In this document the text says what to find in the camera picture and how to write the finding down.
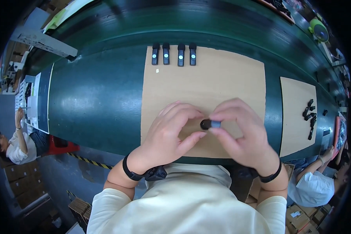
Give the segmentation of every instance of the small white label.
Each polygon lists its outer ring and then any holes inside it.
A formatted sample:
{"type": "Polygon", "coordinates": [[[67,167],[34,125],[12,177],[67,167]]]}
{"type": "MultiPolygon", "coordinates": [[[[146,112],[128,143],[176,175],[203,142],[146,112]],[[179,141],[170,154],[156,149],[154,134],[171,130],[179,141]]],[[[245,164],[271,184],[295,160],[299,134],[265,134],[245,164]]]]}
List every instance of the small white label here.
{"type": "Polygon", "coordinates": [[[298,215],[300,215],[300,212],[297,211],[297,212],[294,212],[294,213],[292,213],[290,215],[291,215],[292,218],[294,218],[294,217],[297,217],[298,215]]]}

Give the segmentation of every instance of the black microphone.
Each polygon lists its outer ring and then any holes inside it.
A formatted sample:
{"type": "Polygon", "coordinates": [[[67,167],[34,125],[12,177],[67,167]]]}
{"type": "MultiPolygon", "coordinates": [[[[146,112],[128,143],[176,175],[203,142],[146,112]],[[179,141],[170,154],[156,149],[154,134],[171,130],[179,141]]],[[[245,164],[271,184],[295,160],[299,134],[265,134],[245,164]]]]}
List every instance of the black microphone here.
{"type": "Polygon", "coordinates": [[[178,44],[178,67],[183,67],[185,48],[184,44],[178,44]]]}
{"type": "Polygon", "coordinates": [[[164,65],[169,65],[169,49],[170,49],[169,43],[165,42],[162,45],[162,54],[163,54],[163,58],[164,58],[164,65]]]}
{"type": "Polygon", "coordinates": [[[160,44],[154,43],[152,46],[152,65],[158,64],[158,55],[159,55],[160,44]]]}
{"type": "Polygon", "coordinates": [[[196,66],[197,64],[197,45],[195,43],[190,43],[190,66],[196,66]]]}

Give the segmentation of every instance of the green fan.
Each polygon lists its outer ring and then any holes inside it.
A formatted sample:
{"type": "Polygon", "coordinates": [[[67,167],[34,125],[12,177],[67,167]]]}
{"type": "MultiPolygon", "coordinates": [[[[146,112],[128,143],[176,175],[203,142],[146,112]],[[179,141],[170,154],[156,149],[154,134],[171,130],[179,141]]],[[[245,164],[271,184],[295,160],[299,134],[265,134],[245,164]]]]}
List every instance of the green fan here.
{"type": "Polygon", "coordinates": [[[324,24],[317,18],[312,19],[309,23],[311,26],[308,29],[316,36],[318,42],[328,42],[329,33],[324,24]]]}

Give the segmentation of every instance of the workbench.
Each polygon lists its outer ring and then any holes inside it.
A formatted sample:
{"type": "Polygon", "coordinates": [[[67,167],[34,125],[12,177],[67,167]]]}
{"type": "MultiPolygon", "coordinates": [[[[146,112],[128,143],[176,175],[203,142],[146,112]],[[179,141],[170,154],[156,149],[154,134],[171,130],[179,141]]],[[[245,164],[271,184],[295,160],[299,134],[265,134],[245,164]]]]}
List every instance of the workbench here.
{"type": "MultiPolygon", "coordinates": [[[[280,76],[316,86],[316,142],[282,161],[317,155],[323,130],[330,128],[334,135],[337,101],[345,101],[340,80],[318,45],[269,9],[251,1],[144,1],[140,6],[118,5],[118,9],[112,12],[104,3],[92,4],[50,33],[79,50],[74,61],[40,50],[31,54],[30,75],[47,71],[54,63],[47,102],[51,135],[121,155],[138,147],[144,62],[147,46],[153,42],[195,42],[263,62],[264,124],[277,153],[282,139],[280,76]]],[[[177,162],[233,163],[206,158],[177,162]]]]}

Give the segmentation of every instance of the red chair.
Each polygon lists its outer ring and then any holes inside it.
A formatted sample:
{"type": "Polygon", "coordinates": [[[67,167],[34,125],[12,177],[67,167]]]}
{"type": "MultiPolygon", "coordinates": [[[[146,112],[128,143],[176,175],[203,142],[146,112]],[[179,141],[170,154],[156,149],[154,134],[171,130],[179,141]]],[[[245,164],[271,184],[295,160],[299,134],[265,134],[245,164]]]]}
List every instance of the red chair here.
{"type": "Polygon", "coordinates": [[[49,135],[49,150],[47,152],[48,155],[68,153],[78,151],[79,149],[79,145],[75,143],[68,142],[61,138],[49,135]]]}

